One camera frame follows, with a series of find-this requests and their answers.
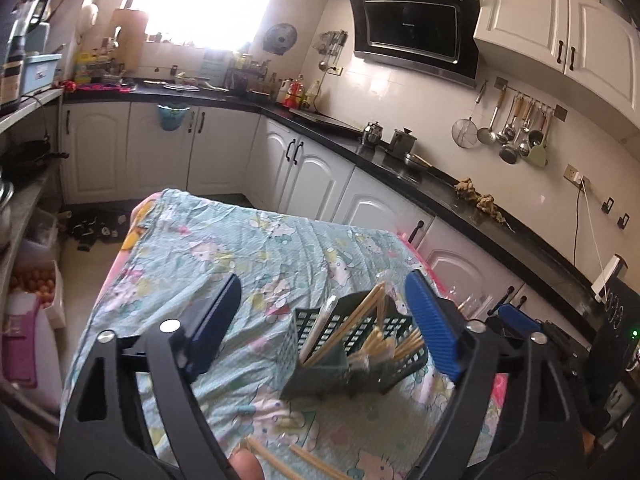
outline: cutting board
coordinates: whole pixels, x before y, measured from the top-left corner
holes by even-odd
[[[146,24],[149,15],[142,10],[116,9],[113,11],[107,34],[116,37],[118,47],[114,52],[117,63],[123,63],[125,70],[132,72],[138,68],[142,56],[142,46],[146,41]]]

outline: white cabinet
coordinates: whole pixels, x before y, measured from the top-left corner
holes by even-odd
[[[330,222],[354,165],[320,144],[301,137],[278,211]]]
[[[421,225],[414,245],[420,243],[432,221],[432,216],[358,168],[353,171],[334,216],[337,224],[381,229],[406,238]]]
[[[62,109],[60,147],[65,202],[110,202],[127,197],[129,103],[85,103]]]
[[[640,125],[638,31],[595,0],[569,5],[564,73]]]
[[[418,252],[467,318],[486,319],[486,312],[510,286],[518,290],[524,284],[475,243],[437,218]]]
[[[482,0],[475,38],[562,72],[567,25],[568,0]]]
[[[191,107],[181,126],[166,132],[160,126],[157,104],[131,104],[127,143],[129,198],[146,198],[168,187],[187,189],[196,111]]]
[[[275,121],[260,118],[244,180],[244,195],[258,209],[278,209],[300,138]]]
[[[187,191],[196,195],[242,193],[260,116],[240,110],[197,110]]]
[[[585,348],[589,345],[589,342],[582,336],[582,334],[580,334],[580,332],[578,332],[574,326],[562,316],[562,314],[543,300],[529,285],[524,285],[514,296],[511,303],[517,305],[522,296],[527,297],[527,301],[525,301],[521,309],[525,314],[527,314],[527,316],[538,321],[550,321],[567,332],[568,335],[573,337]]]

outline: silver bolt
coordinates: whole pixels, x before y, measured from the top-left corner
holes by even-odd
[[[104,332],[100,332],[98,334],[98,341],[100,343],[108,343],[114,337],[116,337],[116,333],[113,330],[105,330]]]
[[[482,321],[472,319],[466,324],[466,329],[475,334],[481,334],[486,331],[486,325]]]
[[[180,328],[180,321],[177,319],[167,319],[160,324],[160,332],[170,334]]]
[[[538,343],[539,345],[544,345],[547,341],[549,341],[546,335],[544,335],[542,332],[534,332],[530,337],[534,343]]]

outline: dish rack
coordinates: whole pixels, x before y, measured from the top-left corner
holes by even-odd
[[[311,355],[318,351],[331,334],[359,306],[369,291],[356,292],[340,298],[325,323]],[[414,329],[413,318],[396,310],[393,299],[384,297],[385,338],[394,336],[400,344]],[[348,395],[364,392],[386,394],[405,377],[418,371],[427,363],[428,351],[421,346],[413,354],[395,361],[387,361],[364,370],[351,367],[348,356],[357,352],[377,324],[375,309],[357,323],[342,340],[317,364],[303,367],[300,349],[308,337],[319,308],[296,309],[276,358],[275,387],[282,390],[282,399],[304,396]]]

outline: cartoon patterned tablecloth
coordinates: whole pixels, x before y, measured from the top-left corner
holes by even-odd
[[[166,190],[135,227],[140,240],[96,303],[65,385],[65,404],[102,330],[143,332],[212,296],[232,271],[242,305],[210,371],[193,391],[222,449],[252,434],[304,478],[322,478],[293,455],[299,444],[354,480],[398,480],[424,448],[453,385],[428,364],[386,396],[295,399],[273,389],[275,356],[295,308],[317,308],[331,294],[368,290],[384,270],[396,290],[415,253],[396,235],[212,202]],[[396,305],[405,309],[401,294]],[[145,417],[160,458],[173,461],[148,377],[139,379]],[[502,398],[494,395],[472,463],[486,457]],[[267,478],[280,474],[265,465]]]

